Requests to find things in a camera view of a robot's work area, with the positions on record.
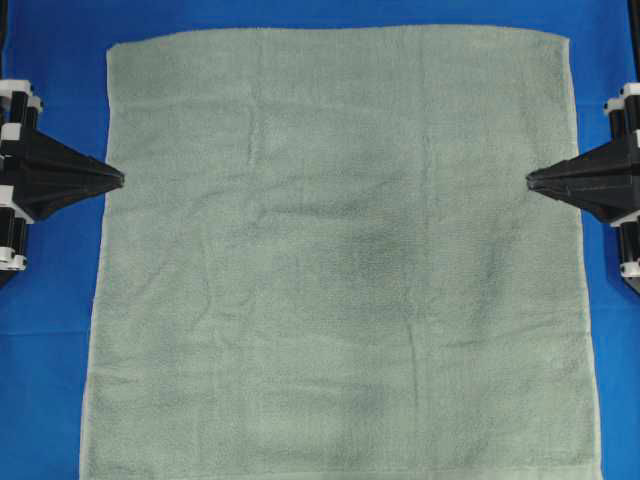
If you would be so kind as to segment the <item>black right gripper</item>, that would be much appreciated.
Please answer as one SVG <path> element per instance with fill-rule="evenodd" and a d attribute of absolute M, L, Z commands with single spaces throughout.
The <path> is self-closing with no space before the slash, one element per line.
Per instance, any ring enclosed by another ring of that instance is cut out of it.
<path fill-rule="evenodd" d="M 613 140 L 527 175 L 528 189 L 592 214 L 617 232 L 622 280 L 639 293 L 639 84 L 604 107 Z"/>

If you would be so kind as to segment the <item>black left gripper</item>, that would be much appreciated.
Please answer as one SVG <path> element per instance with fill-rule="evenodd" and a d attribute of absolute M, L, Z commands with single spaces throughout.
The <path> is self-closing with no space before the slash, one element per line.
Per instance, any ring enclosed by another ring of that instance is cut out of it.
<path fill-rule="evenodd" d="M 85 199 L 124 186 L 124 174 L 31 128 L 42 112 L 29 80 L 1 81 L 1 287 L 27 267 L 29 226 Z M 79 173 L 18 173 L 21 159 L 8 152 L 19 140 L 29 163 Z"/>

